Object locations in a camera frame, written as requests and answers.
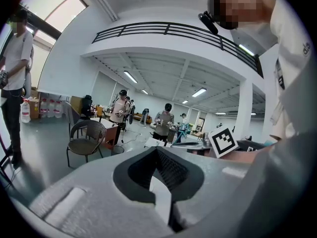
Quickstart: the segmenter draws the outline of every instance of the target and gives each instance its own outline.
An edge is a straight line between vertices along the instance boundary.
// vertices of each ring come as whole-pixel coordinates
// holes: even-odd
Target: black chair
[[[89,139],[87,138],[74,139],[74,133],[83,127],[87,128],[86,137],[89,136]],[[78,155],[85,156],[86,163],[88,162],[88,155],[94,154],[97,150],[99,150],[99,153],[101,157],[103,158],[103,155],[101,153],[99,146],[104,140],[105,135],[106,135],[106,129],[102,125],[102,123],[98,121],[85,120],[75,124],[70,131],[70,135],[69,135],[70,141],[68,143],[67,150],[66,150],[68,166],[70,167],[68,150]]]

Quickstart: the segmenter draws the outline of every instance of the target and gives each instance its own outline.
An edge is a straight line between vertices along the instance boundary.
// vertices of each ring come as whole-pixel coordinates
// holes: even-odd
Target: white pillar
[[[252,82],[250,80],[244,80],[240,82],[239,109],[236,126],[233,133],[235,140],[241,140],[243,137],[249,134],[253,100],[252,91]]]
[[[192,113],[192,108],[189,108],[188,112],[187,112],[187,120],[189,122],[189,117],[190,117],[190,114]]]
[[[265,143],[267,140],[273,140],[269,135],[273,128],[270,118],[277,104],[274,70],[278,57],[278,48],[279,46],[276,44],[260,56],[265,90],[265,117],[262,130],[262,141],[260,143]]]
[[[196,129],[196,126],[197,126],[197,124],[198,124],[198,122],[199,122],[199,117],[200,117],[200,110],[198,111],[198,115],[197,115],[197,117],[196,117],[196,122],[195,122],[195,129]]]

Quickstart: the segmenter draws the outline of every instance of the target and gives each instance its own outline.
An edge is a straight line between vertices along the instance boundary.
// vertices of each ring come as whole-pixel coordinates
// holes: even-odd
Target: black pants
[[[167,140],[167,136],[161,136],[161,135],[158,135],[155,132],[153,132],[153,138],[156,139],[156,140],[160,140],[160,141],[166,141]]]
[[[14,152],[21,151],[20,142],[20,109],[22,104],[22,88],[17,90],[2,90],[1,97],[7,98],[1,107],[3,120],[9,132],[11,146]]]
[[[122,125],[122,124],[121,123],[117,123],[115,121],[111,121],[110,119],[109,119],[109,121],[118,125],[117,132],[115,134],[115,140],[114,140],[114,145],[116,145],[118,143],[118,139],[119,139],[119,136],[120,136],[120,131],[121,131],[121,126],[120,125]]]

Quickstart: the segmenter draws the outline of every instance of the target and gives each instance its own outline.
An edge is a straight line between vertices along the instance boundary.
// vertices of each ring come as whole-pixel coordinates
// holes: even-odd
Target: black metal railing
[[[164,34],[205,42],[237,57],[263,77],[259,56],[252,56],[231,40],[205,29],[171,22],[140,22],[117,26],[97,33],[94,42],[130,34]]]

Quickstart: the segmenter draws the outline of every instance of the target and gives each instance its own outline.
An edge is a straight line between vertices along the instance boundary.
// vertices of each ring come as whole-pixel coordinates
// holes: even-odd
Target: white sleeve
[[[25,41],[23,43],[21,60],[30,60],[31,51],[33,47],[33,36],[32,34],[26,33]]]

